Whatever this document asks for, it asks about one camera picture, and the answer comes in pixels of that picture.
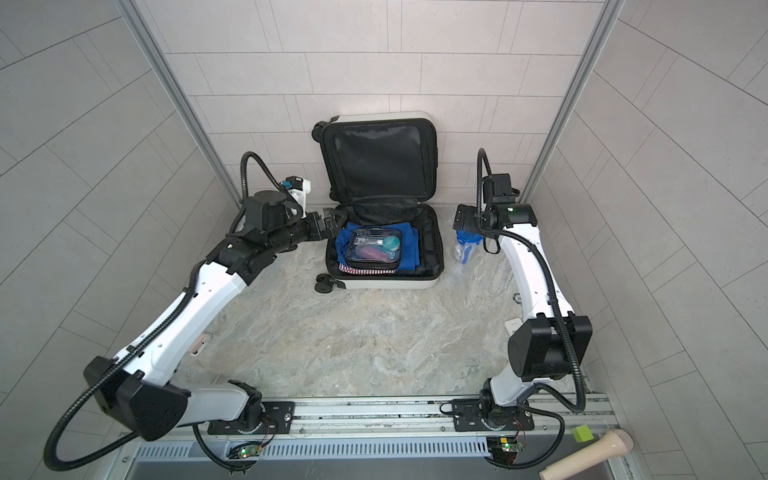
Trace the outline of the blue lid plastic cup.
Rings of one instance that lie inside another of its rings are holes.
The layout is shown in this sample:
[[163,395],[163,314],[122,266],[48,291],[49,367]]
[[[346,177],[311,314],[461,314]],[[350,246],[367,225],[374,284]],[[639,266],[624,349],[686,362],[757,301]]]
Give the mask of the blue lid plastic cup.
[[464,265],[471,259],[472,252],[482,243],[483,236],[465,230],[458,230],[456,232],[456,240],[454,256],[460,264]]

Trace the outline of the blue shirt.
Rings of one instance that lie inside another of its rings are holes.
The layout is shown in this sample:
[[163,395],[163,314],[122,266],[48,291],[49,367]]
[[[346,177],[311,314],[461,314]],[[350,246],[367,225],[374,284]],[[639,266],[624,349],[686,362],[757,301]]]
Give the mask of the blue shirt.
[[420,265],[418,248],[418,231],[410,223],[398,223],[385,226],[361,226],[348,222],[339,232],[334,240],[333,246],[336,250],[336,260],[338,264],[345,264],[344,253],[351,235],[351,231],[360,227],[383,227],[397,229],[402,234],[402,257],[400,265],[395,269],[399,272],[413,272]]

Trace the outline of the red white striped cloth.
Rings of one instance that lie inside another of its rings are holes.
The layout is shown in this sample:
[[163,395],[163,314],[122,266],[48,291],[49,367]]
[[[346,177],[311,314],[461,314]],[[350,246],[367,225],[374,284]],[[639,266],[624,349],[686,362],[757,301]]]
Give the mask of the red white striped cloth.
[[356,268],[345,264],[339,264],[338,269],[340,272],[349,275],[357,276],[371,276],[371,275],[392,275],[396,273],[395,269],[384,268]]

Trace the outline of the clear toiletry pouch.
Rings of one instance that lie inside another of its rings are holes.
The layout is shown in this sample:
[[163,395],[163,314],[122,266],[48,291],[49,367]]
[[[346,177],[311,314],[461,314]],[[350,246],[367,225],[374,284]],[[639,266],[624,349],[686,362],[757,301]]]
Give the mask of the clear toiletry pouch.
[[401,257],[401,232],[383,227],[353,229],[344,253],[347,266],[368,270],[395,270]]

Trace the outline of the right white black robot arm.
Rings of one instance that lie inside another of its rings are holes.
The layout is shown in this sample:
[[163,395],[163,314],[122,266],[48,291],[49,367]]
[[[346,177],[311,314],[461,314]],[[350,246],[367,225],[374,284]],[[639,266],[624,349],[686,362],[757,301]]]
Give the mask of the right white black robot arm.
[[508,364],[479,394],[482,421],[496,430],[523,415],[528,398],[541,391],[573,413],[586,408],[581,362],[593,327],[557,285],[533,208],[518,195],[508,174],[479,173],[476,205],[459,205],[454,220],[455,230],[497,243],[519,288],[522,318],[507,340]]

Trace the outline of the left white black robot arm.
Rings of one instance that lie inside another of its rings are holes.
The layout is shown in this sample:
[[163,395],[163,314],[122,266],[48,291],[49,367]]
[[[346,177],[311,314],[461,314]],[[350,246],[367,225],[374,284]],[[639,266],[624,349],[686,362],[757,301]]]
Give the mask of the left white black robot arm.
[[218,313],[278,254],[302,242],[332,239],[345,223],[339,210],[307,212],[278,191],[248,198],[234,232],[193,268],[185,291],[114,357],[97,357],[86,367],[100,408],[147,441],[179,426],[258,417],[260,394],[243,382],[184,389],[172,385],[171,377]]

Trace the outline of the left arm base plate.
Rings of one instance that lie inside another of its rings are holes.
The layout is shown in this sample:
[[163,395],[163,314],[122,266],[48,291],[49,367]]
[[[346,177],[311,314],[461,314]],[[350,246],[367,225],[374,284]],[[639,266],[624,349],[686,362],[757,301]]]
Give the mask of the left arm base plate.
[[207,427],[209,435],[288,434],[296,404],[289,401],[262,401],[259,407],[249,405],[232,421],[213,421]]

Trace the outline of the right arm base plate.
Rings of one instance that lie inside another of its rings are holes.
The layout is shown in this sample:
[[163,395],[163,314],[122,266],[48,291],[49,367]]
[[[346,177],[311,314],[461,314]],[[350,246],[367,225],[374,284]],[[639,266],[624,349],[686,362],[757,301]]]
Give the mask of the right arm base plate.
[[535,428],[532,417],[520,407],[499,407],[478,397],[453,399],[447,405],[447,415],[457,432],[516,432]]

